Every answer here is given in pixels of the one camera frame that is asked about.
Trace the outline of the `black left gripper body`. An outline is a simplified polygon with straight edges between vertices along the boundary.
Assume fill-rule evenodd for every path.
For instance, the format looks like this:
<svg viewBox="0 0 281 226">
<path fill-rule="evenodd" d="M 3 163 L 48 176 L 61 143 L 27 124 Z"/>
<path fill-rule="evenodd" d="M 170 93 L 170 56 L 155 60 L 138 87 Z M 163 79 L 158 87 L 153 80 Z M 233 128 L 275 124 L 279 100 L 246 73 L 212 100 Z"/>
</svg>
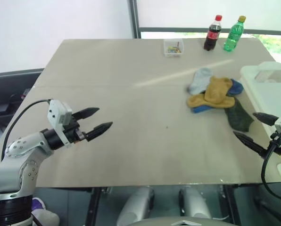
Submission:
<svg viewBox="0 0 281 226">
<path fill-rule="evenodd" d="M 74 117 L 72 117 L 69 123 L 64 125 L 63 128 L 63 133 L 69 143 L 76 143 L 85 139 L 86 133 L 80 130 L 80 124 Z"/>
</svg>

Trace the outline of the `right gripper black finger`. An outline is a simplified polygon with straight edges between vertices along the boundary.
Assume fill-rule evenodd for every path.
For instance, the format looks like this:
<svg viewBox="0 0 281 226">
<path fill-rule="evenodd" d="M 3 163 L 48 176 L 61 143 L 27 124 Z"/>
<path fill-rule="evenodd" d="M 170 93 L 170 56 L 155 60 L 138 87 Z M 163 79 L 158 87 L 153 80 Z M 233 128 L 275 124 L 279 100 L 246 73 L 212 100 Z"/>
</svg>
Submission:
<svg viewBox="0 0 281 226">
<path fill-rule="evenodd" d="M 268 150 L 263 148 L 261 145 L 257 144 L 252 138 L 249 136 L 233 131 L 235 137 L 246 147 L 256 152 L 261 158 L 265 159 L 268 156 Z"/>
<path fill-rule="evenodd" d="M 263 124 L 268 126 L 273 126 L 275 122 L 278 120 L 277 116 L 267 114 L 267 113 L 253 113 L 253 115 Z"/>
</svg>

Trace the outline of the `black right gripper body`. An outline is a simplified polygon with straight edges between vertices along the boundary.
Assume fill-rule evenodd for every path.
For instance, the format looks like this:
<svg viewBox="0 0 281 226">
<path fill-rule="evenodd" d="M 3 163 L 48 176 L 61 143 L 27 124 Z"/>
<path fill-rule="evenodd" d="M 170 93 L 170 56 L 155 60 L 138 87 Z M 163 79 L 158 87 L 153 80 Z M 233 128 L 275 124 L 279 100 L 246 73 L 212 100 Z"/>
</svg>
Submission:
<svg viewBox="0 0 281 226">
<path fill-rule="evenodd" d="M 269 148 L 272 148 L 276 154 L 281 155 L 281 132 L 276 130 L 270 138 Z"/>
</svg>

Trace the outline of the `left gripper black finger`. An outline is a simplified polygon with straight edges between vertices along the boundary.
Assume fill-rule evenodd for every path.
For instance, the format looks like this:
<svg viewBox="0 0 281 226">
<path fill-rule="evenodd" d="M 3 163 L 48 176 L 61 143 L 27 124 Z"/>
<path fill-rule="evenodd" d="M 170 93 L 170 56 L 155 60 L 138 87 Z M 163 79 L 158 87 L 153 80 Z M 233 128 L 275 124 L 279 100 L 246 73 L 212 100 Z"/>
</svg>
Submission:
<svg viewBox="0 0 281 226">
<path fill-rule="evenodd" d="M 81 120 L 81 119 L 86 119 L 86 118 L 92 116 L 93 114 L 95 114 L 98 110 L 99 110 L 98 107 L 88 107 L 88 108 L 82 109 L 78 112 L 75 112 L 74 114 L 72 114 L 72 117 L 76 121 Z"/>
<path fill-rule="evenodd" d="M 92 131 L 85 134 L 85 139 L 89 142 L 101 136 L 112 126 L 112 124 L 112 122 L 106 122 L 96 126 Z"/>
</svg>

